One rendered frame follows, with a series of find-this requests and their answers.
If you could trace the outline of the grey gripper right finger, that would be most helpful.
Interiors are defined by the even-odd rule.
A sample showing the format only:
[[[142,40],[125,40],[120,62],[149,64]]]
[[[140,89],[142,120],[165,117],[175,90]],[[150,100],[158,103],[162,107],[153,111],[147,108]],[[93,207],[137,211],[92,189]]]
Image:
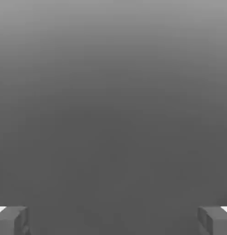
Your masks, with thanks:
[[[227,235],[227,206],[198,207],[199,235]]]

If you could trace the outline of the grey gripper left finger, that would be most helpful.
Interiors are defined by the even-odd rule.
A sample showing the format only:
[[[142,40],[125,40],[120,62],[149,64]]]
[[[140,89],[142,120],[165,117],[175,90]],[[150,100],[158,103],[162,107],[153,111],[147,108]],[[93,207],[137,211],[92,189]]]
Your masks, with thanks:
[[[29,208],[0,206],[0,235],[30,235]]]

